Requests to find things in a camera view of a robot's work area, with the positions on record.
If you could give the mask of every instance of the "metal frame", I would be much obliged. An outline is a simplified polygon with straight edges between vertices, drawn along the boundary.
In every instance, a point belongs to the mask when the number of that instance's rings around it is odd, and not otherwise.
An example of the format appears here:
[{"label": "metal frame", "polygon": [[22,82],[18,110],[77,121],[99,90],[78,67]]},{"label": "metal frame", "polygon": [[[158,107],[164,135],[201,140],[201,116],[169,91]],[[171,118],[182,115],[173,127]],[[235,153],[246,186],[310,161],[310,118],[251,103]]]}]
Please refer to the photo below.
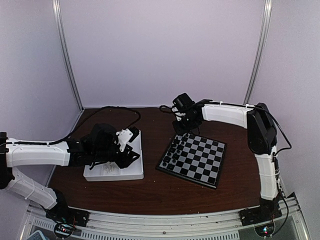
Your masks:
[{"label": "metal frame", "polygon": [[[82,116],[82,114],[83,114],[84,112],[85,112],[84,109],[82,109],[82,110],[79,112],[78,116],[76,117],[76,120],[74,121],[74,124],[73,124],[70,132],[72,132],[72,131],[75,129],[75,127],[77,126],[77,124],[78,124],[78,122],[79,122],[79,120],[80,120],[80,118],[81,118],[81,116]],[[46,186],[46,187],[49,186],[49,183],[50,183],[50,181],[51,181],[51,178],[52,178],[52,176],[54,175],[54,172],[55,172],[55,170],[56,170],[56,167],[57,167],[56,165],[53,166],[53,168],[52,168],[52,170],[51,170],[51,173],[50,173],[50,175],[49,175],[49,177],[48,177],[48,179],[47,179],[47,181],[46,181],[46,183],[45,183],[45,186]]]},{"label": "metal frame", "polygon": [[79,111],[82,111],[84,109],[84,107],[83,107],[81,99],[80,99],[79,91],[77,88],[74,72],[72,70],[72,65],[71,65],[71,61],[70,61],[70,57],[69,57],[69,53],[68,53],[66,36],[65,36],[64,25],[63,25],[61,9],[60,9],[60,0],[52,0],[52,5],[53,5],[53,13],[54,13],[55,21],[56,21],[58,32],[59,32],[60,43],[61,43],[61,47],[62,47],[62,53],[63,53],[63,59],[64,59],[66,72],[68,75],[68,79],[69,79],[69,82],[71,85],[71,89],[72,89],[74,98],[75,98],[77,106],[79,108]]},{"label": "metal frame", "polygon": [[[293,217],[295,228],[300,240],[308,240],[301,209],[295,197],[287,198],[289,215]],[[283,201],[279,202],[283,220],[287,208]],[[101,211],[91,211],[87,227],[77,227],[77,239],[139,239],[139,240],[184,240],[206,239],[208,236],[234,233],[243,229],[253,228],[253,225],[242,226],[239,211],[230,210],[215,213],[187,215],[129,215]],[[31,202],[19,230],[20,239],[25,239],[34,226],[52,231],[55,223],[45,218],[45,212]]]},{"label": "metal frame", "polygon": [[265,0],[258,48],[256,51],[253,69],[250,77],[250,82],[245,94],[243,104],[249,103],[254,86],[255,86],[255,82],[259,72],[259,67],[261,64],[263,50],[265,48],[266,41],[267,41],[267,36],[268,36],[268,31],[270,26],[270,19],[271,19],[271,11],[272,11],[272,0]]}]

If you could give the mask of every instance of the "gray square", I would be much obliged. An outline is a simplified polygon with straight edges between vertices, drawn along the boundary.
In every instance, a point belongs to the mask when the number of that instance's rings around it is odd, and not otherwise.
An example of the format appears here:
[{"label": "gray square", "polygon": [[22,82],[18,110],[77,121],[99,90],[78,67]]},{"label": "gray square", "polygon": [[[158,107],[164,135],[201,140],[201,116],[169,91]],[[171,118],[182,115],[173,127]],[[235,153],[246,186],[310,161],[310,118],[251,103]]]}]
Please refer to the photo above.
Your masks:
[{"label": "gray square", "polygon": [[193,159],[194,156],[195,156],[194,154],[192,154],[192,153],[189,152],[186,157],[187,157],[188,159]]},{"label": "gray square", "polygon": [[197,150],[197,151],[195,152],[195,155],[201,156],[201,155],[202,155],[202,151]]},{"label": "gray square", "polygon": [[182,168],[184,168],[184,169],[189,169],[189,168],[190,168],[190,164],[185,162],[185,163],[182,165]]},{"label": "gray square", "polygon": [[201,178],[200,178],[200,180],[203,181],[203,182],[208,182],[208,179],[209,179],[209,177],[206,176],[206,175],[202,175]]},{"label": "gray square", "polygon": [[215,155],[209,154],[208,159],[215,160]]},{"label": "gray square", "polygon": [[217,173],[212,171],[210,172],[210,175],[209,175],[211,178],[217,178]]},{"label": "gray square", "polygon": [[193,160],[193,161],[191,162],[191,165],[198,167],[199,161]]},{"label": "gray square", "polygon": [[200,158],[200,162],[201,162],[201,163],[207,163],[207,159],[202,156],[202,157]]},{"label": "gray square", "polygon": [[213,166],[215,166],[215,167],[219,167],[219,166],[220,166],[220,162],[218,162],[218,161],[214,161],[214,162],[213,162]]},{"label": "gray square", "polygon": [[195,172],[194,171],[188,171],[188,173],[186,174],[188,177],[193,178],[195,176]]},{"label": "gray square", "polygon": [[180,162],[184,162],[186,160],[186,157],[185,156],[179,156],[178,159],[179,159]]},{"label": "gray square", "polygon": [[181,167],[179,167],[179,166],[174,166],[174,169],[173,169],[174,172],[180,173],[180,170],[181,170]]},{"label": "gray square", "polygon": [[205,149],[203,150],[203,152],[206,153],[206,154],[208,154],[208,153],[210,153],[210,149],[209,149],[209,148],[205,148]]},{"label": "gray square", "polygon": [[217,151],[217,152],[215,153],[215,155],[216,155],[217,157],[222,157],[222,152]]},{"label": "gray square", "polygon": [[218,144],[218,148],[224,148],[224,147],[225,147],[225,144],[224,144],[224,143],[219,142],[219,144]]},{"label": "gray square", "polygon": [[215,146],[215,145],[212,145],[212,146],[211,146],[211,150],[217,151],[217,149],[218,149],[217,146]]},{"label": "gray square", "polygon": [[204,169],[201,168],[201,167],[198,167],[196,170],[195,170],[196,173],[198,174],[202,174],[204,172]]},{"label": "gray square", "polygon": [[196,140],[196,141],[200,142],[201,137],[200,137],[200,136],[195,136],[194,140]]},{"label": "gray square", "polygon": [[206,165],[204,166],[204,169],[207,169],[207,170],[209,170],[209,171],[211,171],[211,168],[212,168],[212,165],[210,165],[210,164],[206,164]]}]

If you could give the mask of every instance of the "vent slot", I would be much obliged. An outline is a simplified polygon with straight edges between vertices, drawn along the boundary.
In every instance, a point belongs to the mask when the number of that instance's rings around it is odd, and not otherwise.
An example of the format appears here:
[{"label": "vent slot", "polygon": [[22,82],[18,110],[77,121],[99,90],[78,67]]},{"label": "vent slot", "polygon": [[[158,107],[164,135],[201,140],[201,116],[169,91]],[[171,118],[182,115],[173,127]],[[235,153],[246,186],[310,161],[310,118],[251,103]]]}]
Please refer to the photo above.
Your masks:
[{"label": "vent slot", "polygon": [[[167,237],[141,237],[133,238],[128,236],[114,236],[111,234],[90,232],[89,230],[82,230],[81,238],[84,240],[167,240]],[[238,231],[227,233],[212,234],[205,237],[170,237],[170,240],[240,240]]]}]

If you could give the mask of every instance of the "vertical metal pole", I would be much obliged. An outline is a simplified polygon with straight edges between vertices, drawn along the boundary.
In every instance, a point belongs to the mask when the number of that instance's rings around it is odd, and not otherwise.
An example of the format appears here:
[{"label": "vertical metal pole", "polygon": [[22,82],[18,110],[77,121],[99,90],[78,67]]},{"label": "vertical metal pole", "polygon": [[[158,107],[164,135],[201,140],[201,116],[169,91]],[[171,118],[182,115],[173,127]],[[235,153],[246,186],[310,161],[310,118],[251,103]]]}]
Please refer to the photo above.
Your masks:
[{"label": "vertical metal pole", "polygon": [[254,86],[255,86],[255,82],[256,82],[256,79],[258,76],[259,67],[260,67],[261,59],[262,59],[262,54],[263,54],[263,50],[266,45],[269,26],[270,26],[271,10],[272,10],[272,0],[265,0],[258,48],[256,51],[253,69],[252,69],[252,73],[251,73],[251,77],[250,77],[250,82],[249,82],[249,86],[248,86],[246,94],[245,94],[243,104],[249,103]]},{"label": "vertical metal pole", "polygon": [[60,36],[60,43],[61,43],[61,47],[62,47],[62,53],[63,53],[63,59],[64,59],[66,72],[67,72],[68,79],[71,84],[71,89],[72,89],[73,95],[75,97],[77,106],[79,108],[79,111],[82,111],[84,109],[84,107],[83,107],[81,99],[80,99],[79,91],[78,91],[77,84],[75,81],[74,72],[72,70],[72,66],[71,66],[71,62],[70,62],[70,57],[69,57],[69,53],[68,53],[67,42],[66,42],[66,37],[65,37],[65,32],[64,32],[64,26],[63,26],[63,21],[62,21],[61,9],[60,9],[60,0],[52,0],[52,5],[53,5],[53,12],[54,12],[55,21],[56,21],[59,36]]}]

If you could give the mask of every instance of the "metal base frame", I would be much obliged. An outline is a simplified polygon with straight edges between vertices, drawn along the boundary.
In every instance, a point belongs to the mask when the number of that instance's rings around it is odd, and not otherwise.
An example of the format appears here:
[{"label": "metal base frame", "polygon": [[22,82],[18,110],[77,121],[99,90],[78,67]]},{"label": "metal base frame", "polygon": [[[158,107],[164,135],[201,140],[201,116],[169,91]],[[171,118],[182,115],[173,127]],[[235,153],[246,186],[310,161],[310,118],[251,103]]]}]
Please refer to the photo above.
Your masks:
[{"label": "metal base frame", "polygon": [[[309,239],[296,198],[291,197],[286,201],[289,215],[295,219],[299,239]],[[283,215],[277,220],[284,219],[287,214],[283,201],[279,202],[279,206]],[[77,227],[79,230],[74,232],[73,237],[83,240],[205,240],[206,238],[218,240],[219,236],[225,236],[226,240],[239,239],[236,238],[239,236],[238,231],[253,227],[253,225],[242,226],[240,210],[187,215],[129,215],[88,210],[90,216],[87,226]],[[24,216],[19,239],[27,239],[34,227],[51,231],[54,225],[52,220],[45,217],[42,208],[31,203]]]}]

